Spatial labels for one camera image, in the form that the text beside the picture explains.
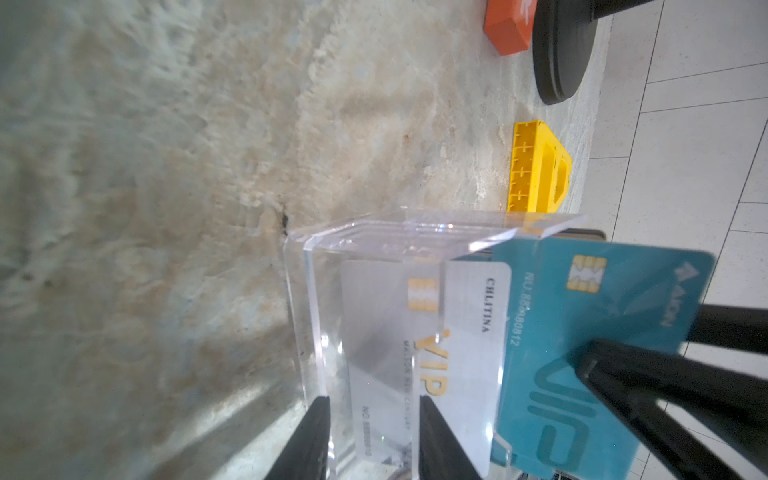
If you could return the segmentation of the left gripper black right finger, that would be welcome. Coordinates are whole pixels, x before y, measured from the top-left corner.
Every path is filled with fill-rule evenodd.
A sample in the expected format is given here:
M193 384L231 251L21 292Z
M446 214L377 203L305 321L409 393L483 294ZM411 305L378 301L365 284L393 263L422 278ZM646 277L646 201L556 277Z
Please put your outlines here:
M433 400L421 396L419 402L419 478L480 480L481 477Z

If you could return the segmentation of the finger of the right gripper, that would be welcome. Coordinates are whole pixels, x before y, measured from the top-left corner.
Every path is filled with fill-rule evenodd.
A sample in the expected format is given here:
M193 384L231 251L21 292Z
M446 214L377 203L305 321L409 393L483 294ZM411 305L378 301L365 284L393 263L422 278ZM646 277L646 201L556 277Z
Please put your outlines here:
M667 354L594 339L574 354L579 380L679 479L738 473L666 413L680 407L761 472L767 470L767 382Z
M703 304L687 341L766 355L767 331L766 309Z

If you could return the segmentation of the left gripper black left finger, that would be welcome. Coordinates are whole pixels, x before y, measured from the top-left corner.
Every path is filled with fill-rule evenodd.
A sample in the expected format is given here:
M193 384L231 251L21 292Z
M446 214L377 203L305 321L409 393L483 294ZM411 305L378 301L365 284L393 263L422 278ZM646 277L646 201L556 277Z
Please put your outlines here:
M313 400L265 477L266 480L325 480L328 465L330 400Z

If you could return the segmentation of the teal VIP card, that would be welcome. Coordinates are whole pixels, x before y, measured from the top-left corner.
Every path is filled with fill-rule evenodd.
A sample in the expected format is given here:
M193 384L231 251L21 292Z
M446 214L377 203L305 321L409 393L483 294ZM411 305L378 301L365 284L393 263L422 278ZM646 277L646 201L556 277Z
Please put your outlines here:
M541 479L625 478L638 440L578 379L578 360L595 339L676 354L713 255L549 237L513 239L483 258L512 271L492 461Z

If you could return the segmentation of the silver VIP card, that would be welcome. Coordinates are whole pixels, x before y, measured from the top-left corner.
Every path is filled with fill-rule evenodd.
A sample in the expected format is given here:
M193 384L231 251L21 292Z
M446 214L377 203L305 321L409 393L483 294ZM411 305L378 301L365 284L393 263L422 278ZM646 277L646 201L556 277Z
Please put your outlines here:
M341 345L361 459L403 463L418 399L427 396L487 475L511 280L504 262L342 264Z

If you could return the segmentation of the clear acrylic card box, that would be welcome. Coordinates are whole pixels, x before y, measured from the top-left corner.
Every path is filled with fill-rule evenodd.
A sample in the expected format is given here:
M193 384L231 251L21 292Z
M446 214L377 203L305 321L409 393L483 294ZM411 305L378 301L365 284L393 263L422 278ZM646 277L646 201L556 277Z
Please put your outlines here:
M284 261L303 391L326 411L325 479L483 479L524 275L504 246L577 214L398 208L290 231Z

